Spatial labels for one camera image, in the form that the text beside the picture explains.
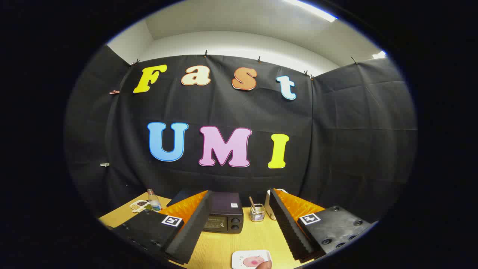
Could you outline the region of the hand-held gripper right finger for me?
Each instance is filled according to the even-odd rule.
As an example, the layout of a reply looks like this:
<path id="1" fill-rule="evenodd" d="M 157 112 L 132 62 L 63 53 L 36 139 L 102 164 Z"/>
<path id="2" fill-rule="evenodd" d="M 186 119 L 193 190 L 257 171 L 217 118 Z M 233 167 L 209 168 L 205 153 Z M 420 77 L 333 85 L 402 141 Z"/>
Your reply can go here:
<path id="1" fill-rule="evenodd" d="M 269 190 L 269 205 L 292 257 L 301 263 L 338 252 L 374 226 L 341 206 L 323 208 L 279 189 Z"/>

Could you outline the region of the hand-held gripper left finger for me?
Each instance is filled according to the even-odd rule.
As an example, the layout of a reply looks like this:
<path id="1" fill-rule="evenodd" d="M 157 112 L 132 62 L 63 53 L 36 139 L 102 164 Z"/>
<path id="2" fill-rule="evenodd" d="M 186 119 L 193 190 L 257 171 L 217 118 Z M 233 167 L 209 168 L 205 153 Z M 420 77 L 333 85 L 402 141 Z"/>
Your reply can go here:
<path id="1" fill-rule="evenodd" d="M 143 210 L 112 232 L 146 255 L 187 264 L 211 211 L 212 191 L 202 191 L 161 211 Z"/>

